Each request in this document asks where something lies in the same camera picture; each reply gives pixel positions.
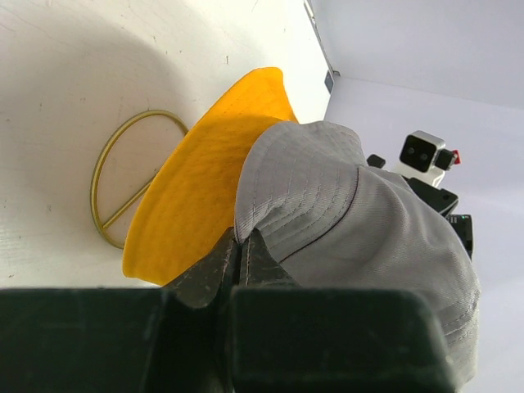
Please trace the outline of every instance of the gray bucket hat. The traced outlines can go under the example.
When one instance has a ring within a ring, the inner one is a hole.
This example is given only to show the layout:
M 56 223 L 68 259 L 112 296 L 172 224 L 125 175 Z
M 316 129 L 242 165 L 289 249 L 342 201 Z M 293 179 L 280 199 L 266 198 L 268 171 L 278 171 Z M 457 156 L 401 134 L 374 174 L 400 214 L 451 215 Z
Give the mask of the gray bucket hat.
M 449 223 L 326 121 L 265 131 L 242 168 L 235 234 L 259 229 L 303 287 L 408 290 L 430 305 L 460 385 L 477 363 L 479 283 Z

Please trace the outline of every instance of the black object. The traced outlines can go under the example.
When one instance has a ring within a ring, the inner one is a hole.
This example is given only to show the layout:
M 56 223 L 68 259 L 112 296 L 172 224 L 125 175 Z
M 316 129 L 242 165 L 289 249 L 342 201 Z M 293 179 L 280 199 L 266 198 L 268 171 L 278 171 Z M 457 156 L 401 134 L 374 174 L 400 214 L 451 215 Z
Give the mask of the black object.
M 329 91 L 329 94 L 333 91 L 333 86 L 335 85 L 335 81 L 333 80 L 333 77 L 331 75 L 331 72 L 327 70 L 326 73 L 326 79 L 324 80 L 324 84 L 326 85 L 327 90 Z
M 435 154 L 435 145 L 421 138 L 409 135 L 400 153 L 400 162 L 420 172 L 426 173 L 433 163 Z
M 159 289 L 0 291 L 0 391 L 454 391 L 407 291 L 313 290 L 229 229 Z
M 471 215 L 450 215 L 448 221 L 457 233 L 470 258 L 473 257 L 473 222 Z
M 444 188 L 435 188 L 417 178 L 406 181 L 420 199 L 444 217 L 448 217 L 459 204 L 459 197 Z
M 375 168 L 382 169 L 384 165 L 386 164 L 386 160 L 384 160 L 382 157 L 377 156 L 376 154 L 372 154 L 368 157 L 368 165 L 373 166 Z
M 439 151 L 439 154 L 436 157 L 435 166 L 442 170 L 450 170 L 456 160 L 457 153 L 447 149 L 442 149 Z

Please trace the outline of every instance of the yellow bucket hat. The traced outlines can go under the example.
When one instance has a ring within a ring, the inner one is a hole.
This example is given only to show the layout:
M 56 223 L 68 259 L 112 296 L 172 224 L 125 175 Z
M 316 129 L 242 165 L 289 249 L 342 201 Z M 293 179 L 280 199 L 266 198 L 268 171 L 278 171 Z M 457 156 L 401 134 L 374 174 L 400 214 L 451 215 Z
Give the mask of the yellow bucket hat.
M 206 256 L 233 226 L 251 146 L 269 127 L 295 121 L 278 68 L 253 70 L 196 123 L 145 193 L 124 245 L 127 277 L 164 285 Z

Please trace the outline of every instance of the red part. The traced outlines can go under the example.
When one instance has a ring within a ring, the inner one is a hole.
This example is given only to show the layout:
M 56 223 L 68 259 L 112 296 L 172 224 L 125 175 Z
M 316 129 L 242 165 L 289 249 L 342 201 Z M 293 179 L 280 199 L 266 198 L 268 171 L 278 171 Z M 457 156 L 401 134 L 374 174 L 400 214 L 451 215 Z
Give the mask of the red part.
M 462 160 L 460 160 L 460 153 L 458 150 L 453 150 L 453 153 L 457 155 L 457 158 L 455 158 L 455 165 L 461 164 Z

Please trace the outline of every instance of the hat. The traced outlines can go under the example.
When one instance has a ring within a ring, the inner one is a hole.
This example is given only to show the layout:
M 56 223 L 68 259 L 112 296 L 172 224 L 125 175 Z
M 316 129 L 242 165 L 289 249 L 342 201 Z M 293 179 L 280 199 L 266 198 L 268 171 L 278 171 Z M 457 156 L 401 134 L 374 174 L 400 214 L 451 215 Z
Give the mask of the hat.
M 196 123 L 155 176 L 124 245 L 128 277 L 166 284 L 233 226 L 247 153 L 270 126 L 296 121 L 277 68 L 253 70 Z
M 472 262 L 402 176 L 367 166 L 351 129 L 285 122 L 257 139 L 238 184 L 237 240 L 255 228 L 303 287 L 418 293 L 440 320 L 461 384 L 472 377 L 480 293 Z

